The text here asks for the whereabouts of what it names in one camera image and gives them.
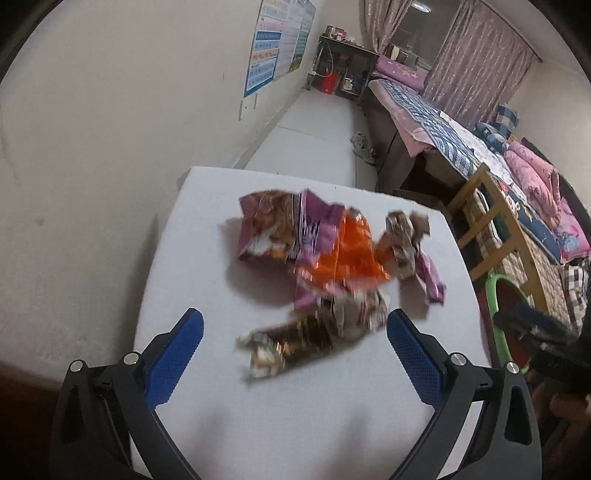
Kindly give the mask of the green rimmed red trash bin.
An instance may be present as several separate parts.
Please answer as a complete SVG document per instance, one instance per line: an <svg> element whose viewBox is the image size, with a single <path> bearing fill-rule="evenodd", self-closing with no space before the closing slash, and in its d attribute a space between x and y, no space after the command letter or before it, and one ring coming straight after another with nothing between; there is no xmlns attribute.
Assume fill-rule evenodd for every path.
<svg viewBox="0 0 591 480"><path fill-rule="evenodd" d="M493 318L497 313L510 311L520 303L527 303L522 290L506 275L492 274L485 282L487 315L483 316L490 344L491 359L496 366L508 362L517 364L521 372L529 370L530 357L514 336L507 336L496 327Z"/></svg>

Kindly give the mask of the purple folded blanket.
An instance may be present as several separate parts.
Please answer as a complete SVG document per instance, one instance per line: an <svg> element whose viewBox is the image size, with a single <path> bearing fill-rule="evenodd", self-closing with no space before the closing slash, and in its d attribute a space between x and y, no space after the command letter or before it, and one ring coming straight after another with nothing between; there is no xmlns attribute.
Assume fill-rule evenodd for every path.
<svg viewBox="0 0 591 480"><path fill-rule="evenodd" d="M396 81L419 93L425 88L425 75L384 55L380 55L377 60L376 73L381 78Z"/></svg>

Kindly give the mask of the green white wall poster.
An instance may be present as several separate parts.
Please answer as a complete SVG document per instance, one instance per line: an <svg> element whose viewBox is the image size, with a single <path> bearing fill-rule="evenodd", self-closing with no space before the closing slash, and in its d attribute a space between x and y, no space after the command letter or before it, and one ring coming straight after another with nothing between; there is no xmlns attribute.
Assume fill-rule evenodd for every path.
<svg viewBox="0 0 591 480"><path fill-rule="evenodd" d="M274 81L300 68L317 11L311 1L291 0L287 1L287 5L287 19L283 21Z"/></svg>

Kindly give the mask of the pink patterned curtain left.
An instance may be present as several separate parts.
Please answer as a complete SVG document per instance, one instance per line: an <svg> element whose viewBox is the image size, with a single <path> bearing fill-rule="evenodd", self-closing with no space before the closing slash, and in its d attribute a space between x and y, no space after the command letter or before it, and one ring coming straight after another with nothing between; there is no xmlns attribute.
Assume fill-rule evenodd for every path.
<svg viewBox="0 0 591 480"><path fill-rule="evenodd" d="M363 1L363 39L370 49L383 54L411 8L411 0Z"/></svg>

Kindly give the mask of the orange plastic wrapper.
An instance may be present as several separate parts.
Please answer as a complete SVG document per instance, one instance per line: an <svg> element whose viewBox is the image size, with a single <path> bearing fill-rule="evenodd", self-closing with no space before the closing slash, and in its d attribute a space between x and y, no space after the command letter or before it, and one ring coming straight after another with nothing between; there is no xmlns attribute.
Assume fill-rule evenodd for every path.
<svg viewBox="0 0 591 480"><path fill-rule="evenodd" d="M368 291L392 279L375 256L369 222L355 209L342 216L332 251L311 266L297 267L295 275L305 289L328 295Z"/></svg>

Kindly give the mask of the pink floral folded quilt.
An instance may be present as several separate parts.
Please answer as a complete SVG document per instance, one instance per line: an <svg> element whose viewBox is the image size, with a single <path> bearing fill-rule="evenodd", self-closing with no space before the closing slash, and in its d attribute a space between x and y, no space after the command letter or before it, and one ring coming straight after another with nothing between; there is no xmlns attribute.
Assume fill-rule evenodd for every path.
<svg viewBox="0 0 591 480"><path fill-rule="evenodd" d="M511 142L503 156L528 203L546 225L556 231L562 213L556 168L519 141Z"/></svg>

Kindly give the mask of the dark wooden desk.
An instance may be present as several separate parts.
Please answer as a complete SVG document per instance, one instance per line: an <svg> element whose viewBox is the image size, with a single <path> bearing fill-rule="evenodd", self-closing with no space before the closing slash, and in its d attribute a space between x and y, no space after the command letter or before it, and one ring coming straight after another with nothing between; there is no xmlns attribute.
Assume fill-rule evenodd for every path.
<svg viewBox="0 0 591 480"><path fill-rule="evenodd" d="M336 40L322 34L318 37L318 48L308 72L305 89L319 91L322 78L337 73L339 84L333 95L360 105L367 93L378 58L377 53L354 42Z"/></svg>

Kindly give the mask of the pink patterned curtain right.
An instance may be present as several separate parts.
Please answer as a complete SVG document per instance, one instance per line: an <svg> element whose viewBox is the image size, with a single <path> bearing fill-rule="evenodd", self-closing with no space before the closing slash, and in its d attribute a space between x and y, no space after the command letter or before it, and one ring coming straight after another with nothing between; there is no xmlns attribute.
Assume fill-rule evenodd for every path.
<svg viewBox="0 0 591 480"><path fill-rule="evenodd" d="M482 1L462 1L423 97L472 129L490 123L540 58L499 14Z"/></svg>

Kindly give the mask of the pink plastic wrapper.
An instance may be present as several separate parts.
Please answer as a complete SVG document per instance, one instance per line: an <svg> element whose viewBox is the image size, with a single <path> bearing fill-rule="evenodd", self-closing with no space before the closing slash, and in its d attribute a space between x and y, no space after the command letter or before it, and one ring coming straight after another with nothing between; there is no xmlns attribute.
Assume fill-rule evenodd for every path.
<svg viewBox="0 0 591 480"><path fill-rule="evenodd" d="M426 287L427 297L431 303L443 305L446 299L446 285L441 281L433 260L422 250L416 258L417 274Z"/></svg>

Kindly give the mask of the navy cartoon blanket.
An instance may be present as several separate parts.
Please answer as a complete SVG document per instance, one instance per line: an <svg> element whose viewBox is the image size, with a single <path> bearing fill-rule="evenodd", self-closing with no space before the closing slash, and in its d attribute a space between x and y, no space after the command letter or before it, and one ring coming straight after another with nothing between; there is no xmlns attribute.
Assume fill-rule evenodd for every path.
<svg viewBox="0 0 591 480"><path fill-rule="evenodd" d="M494 181L524 232L554 264L560 265L562 259L559 243L553 231L527 202L518 197L513 189L497 178L494 178Z"/></svg>

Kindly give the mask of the bed with blue plaid quilt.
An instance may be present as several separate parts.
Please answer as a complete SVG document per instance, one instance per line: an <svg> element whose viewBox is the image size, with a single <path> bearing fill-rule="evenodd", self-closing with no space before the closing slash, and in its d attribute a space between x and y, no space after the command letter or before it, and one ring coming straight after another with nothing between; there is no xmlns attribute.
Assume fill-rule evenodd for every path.
<svg viewBox="0 0 591 480"><path fill-rule="evenodd" d="M394 125L402 129L403 143L413 157L436 150L465 180L486 165L497 179L508 186L514 184L510 169L499 154L416 91L384 78L370 81L369 87Z"/></svg>

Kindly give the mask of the red bucket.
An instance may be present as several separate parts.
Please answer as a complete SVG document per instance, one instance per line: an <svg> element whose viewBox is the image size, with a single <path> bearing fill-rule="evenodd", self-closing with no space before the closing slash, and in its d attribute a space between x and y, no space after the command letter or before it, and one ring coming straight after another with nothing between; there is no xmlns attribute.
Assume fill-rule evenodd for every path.
<svg viewBox="0 0 591 480"><path fill-rule="evenodd" d="M322 78L320 85L320 91L326 95L332 95L335 92L335 88L339 84L339 75L337 73L331 73Z"/></svg>

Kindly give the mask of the brown grey wrapper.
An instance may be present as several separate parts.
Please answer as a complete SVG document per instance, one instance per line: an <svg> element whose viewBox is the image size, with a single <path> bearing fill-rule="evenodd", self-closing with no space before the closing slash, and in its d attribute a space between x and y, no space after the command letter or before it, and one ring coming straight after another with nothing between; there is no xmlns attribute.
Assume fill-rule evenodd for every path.
<svg viewBox="0 0 591 480"><path fill-rule="evenodd" d="M431 234L429 217L417 211L406 214L398 210L386 219L386 265L399 280L417 273L417 258L424 236Z"/></svg>

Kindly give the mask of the pink patterned curtain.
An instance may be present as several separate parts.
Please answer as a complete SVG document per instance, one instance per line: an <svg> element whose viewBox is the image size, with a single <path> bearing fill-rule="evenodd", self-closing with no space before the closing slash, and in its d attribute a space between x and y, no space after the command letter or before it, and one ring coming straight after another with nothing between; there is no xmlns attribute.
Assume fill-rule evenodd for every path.
<svg viewBox="0 0 591 480"><path fill-rule="evenodd" d="M363 1L363 39L370 49L383 54L411 8L411 0Z"/></svg>
<svg viewBox="0 0 591 480"><path fill-rule="evenodd" d="M462 1L423 97L472 129L490 123L540 58L499 14L482 1Z"/></svg>

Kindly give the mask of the purple snack bag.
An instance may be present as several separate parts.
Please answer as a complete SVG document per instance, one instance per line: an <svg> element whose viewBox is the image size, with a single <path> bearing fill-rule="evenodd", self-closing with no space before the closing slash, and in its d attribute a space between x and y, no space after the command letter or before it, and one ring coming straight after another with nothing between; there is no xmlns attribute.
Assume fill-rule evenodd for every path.
<svg viewBox="0 0 591 480"><path fill-rule="evenodd" d="M328 203L308 189L266 190L239 199L242 227L238 256L269 257L312 265L332 252L346 207Z"/></svg>

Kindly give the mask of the blue plaid pillow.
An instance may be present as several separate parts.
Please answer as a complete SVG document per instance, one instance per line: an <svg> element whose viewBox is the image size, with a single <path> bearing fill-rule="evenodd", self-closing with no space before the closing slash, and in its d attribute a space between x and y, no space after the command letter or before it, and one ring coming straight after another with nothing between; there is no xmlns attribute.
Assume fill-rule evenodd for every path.
<svg viewBox="0 0 591 480"><path fill-rule="evenodd" d="M519 115L506 104L497 106L493 127L506 139L509 139L519 124Z"/></svg>

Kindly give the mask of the blue wall poster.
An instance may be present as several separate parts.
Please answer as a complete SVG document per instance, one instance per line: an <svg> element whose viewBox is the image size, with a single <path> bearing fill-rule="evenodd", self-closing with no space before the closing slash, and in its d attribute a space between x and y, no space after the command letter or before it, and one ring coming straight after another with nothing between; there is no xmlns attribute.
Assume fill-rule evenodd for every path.
<svg viewBox="0 0 591 480"><path fill-rule="evenodd" d="M247 98L273 82L280 55L280 41L289 11L289 1L263 0L260 3L243 97Z"/></svg>

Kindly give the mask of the grey shoes on floor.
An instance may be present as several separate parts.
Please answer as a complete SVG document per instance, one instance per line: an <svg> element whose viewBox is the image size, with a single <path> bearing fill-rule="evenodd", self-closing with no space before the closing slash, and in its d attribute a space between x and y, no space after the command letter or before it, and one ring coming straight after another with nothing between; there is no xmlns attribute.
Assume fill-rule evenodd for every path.
<svg viewBox="0 0 591 480"><path fill-rule="evenodd" d="M356 132L350 139L349 142L352 144L353 152L356 157L359 157L366 164L370 166L376 165L376 154L373 147L370 145L370 141L361 132Z"/></svg>

